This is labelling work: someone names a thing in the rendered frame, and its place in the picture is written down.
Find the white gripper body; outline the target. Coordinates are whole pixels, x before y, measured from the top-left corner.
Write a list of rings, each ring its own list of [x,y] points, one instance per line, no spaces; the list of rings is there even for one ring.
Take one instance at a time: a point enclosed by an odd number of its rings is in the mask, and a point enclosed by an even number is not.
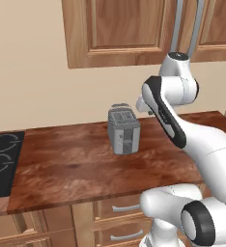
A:
[[[150,107],[146,104],[142,96],[140,96],[136,101],[136,109],[140,113],[151,111]]]

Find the grey toaster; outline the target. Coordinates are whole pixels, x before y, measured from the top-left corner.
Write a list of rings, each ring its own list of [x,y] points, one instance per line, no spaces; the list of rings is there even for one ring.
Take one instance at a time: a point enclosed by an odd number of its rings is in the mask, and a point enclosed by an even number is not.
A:
[[[140,122],[127,103],[113,104],[108,111],[107,134],[115,154],[139,150]]]

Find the wooden drawer front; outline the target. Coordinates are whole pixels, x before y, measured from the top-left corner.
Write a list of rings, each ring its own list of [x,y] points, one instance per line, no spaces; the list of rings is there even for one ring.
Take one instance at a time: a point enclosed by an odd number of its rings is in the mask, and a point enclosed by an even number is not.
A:
[[[94,203],[95,217],[97,219],[107,219],[139,213],[141,209],[126,212],[114,212],[112,210],[112,206],[135,206],[139,205],[139,201],[139,194],[97,201]]]
[[[107,230],[101,230],[95,232],[95,242],[98,247],[107,247],[114,244],[122,244],[126,242],[130,242],[132,240],[139,240],[141,239],[149,230],[152,225],[150,220],[140,220],[134,223],[127,223],[122,226],[116,226],[109,228]],[[137,233],[140,230],[143,230],[143,234],[129,239],[129,240],[122,240],[122,241],[112,241],[110,240],[110,235],[115,236],[122,236],[122,235],[129,235],[133,233]]]

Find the wooden base cupboard door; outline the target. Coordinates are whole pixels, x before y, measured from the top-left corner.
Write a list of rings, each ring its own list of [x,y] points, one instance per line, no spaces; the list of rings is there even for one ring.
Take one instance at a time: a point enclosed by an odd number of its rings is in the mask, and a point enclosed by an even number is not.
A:
[[[52,247],[76,247],[74,224],[70,206],[60,206],[43,211]]]
[[[53,247],[48,236],[0,238],[0,247]]]

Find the black hob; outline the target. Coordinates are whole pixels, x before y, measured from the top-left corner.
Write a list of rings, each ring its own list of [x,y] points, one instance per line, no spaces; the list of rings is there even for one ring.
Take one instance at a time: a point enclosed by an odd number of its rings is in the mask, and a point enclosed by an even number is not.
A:
[[[24,134],[24,131],[0,133],[0,198],[11,195]]]

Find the wooden wall cupboard door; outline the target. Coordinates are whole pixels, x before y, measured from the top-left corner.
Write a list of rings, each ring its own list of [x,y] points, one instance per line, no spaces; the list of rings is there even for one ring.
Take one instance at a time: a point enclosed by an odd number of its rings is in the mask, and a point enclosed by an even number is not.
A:
[[[178,49],[186,52],[196,15],[197,0],[184,0]],[[226,0],[204,0],[203,16],[192,62],[226,61]]]
[[[177,0],[62,0],[71,69],[160,64]]]

